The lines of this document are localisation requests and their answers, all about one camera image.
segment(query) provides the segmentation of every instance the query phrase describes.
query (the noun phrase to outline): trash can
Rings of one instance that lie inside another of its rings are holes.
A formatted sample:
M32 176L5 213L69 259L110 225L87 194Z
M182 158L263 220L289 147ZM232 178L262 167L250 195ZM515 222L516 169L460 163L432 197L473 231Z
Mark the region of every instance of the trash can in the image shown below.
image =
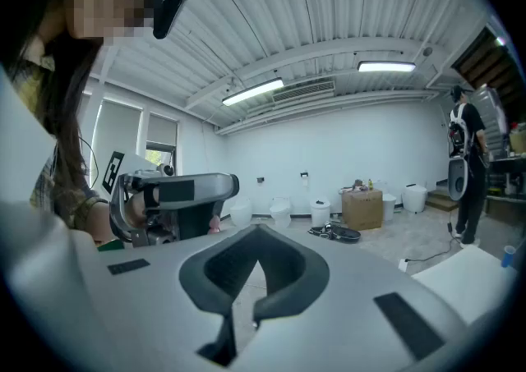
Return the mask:
M384 202L384 222L392 220L395 213L396 197L391 194L384 194L381 199Z
M321 197L311 200L311 217L313 227L322 227L330 221L330 202L328 198Z

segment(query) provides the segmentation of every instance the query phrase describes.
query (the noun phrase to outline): air vent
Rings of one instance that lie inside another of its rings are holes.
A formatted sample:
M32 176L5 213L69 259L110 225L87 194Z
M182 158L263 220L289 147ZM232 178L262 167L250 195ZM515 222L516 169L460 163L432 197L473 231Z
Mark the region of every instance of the air vent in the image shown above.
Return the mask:
M283 87L279 91L274 92L272 98L275 102L283 102L288 99L296 99L306 94L319 94L325 93L335 89L335 83L332 80L329 81L310 81L306 83L300 83L288 87Z
M453 86L461 82L461 78L441 75L433 82L433 89L450 90Z

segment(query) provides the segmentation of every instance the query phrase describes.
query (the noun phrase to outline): white bucket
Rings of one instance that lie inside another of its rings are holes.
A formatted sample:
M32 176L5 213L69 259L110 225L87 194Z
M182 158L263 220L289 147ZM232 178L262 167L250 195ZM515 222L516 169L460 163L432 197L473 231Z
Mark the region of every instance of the white bucket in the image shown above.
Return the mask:
M247 197L238 197L236 204L230 209L230 217L236 226L249 226L252 220L251 201Z
M395 204L396 197L391 194L384 194L381 197L384 202L384 222L393 219L393 214L395 213Z
M311 200L311 217L313 227L322 227L330 221L330 202L325 197Z

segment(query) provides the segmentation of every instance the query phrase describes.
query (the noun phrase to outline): woman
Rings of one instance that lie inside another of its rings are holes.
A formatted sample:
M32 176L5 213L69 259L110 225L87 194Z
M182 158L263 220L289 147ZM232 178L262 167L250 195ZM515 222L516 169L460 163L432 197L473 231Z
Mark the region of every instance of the woman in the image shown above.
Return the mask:
M129 35L158 10L159 0L6 0L4 14L14 15L2 64L27 108L57 139L31 204L58 214L69 228L96 241L113 239L108 203L85 182L76 120L81 93L104 39ZM127 221L145 221L142 193L127 203ZM217 218L210 222L213 231Z

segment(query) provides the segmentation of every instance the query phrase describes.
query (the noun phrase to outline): person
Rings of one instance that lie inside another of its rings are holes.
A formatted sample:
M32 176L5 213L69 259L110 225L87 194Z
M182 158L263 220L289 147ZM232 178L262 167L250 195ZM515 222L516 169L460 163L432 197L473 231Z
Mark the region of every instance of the person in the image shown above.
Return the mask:
M460 246L479 246L480 240L475 239L478 220L482 214L484 199L486 198L486 165L484 157L487 154L486 127L482 122L478 110L468 102L468 96L459 86L451 91L455 106L453 113L459 113L459 106L465 103L462 119L466 123L468 132L473 136L473 143L469 152L469 178L466 191L459 203L459 218L454 237L461 238Z
M129 36L158 11L159 0L5 0L12 15L0 47L0 62L26 107L56 138L30 202L59 215L71 229L95 241L114 238L108 202L85 180L76 112L91 67L105 40ZM158 189L153 197L159 200ZM127 221L145 224L145 201L135 194L126 205ZM219 219L210 222L219 230Z

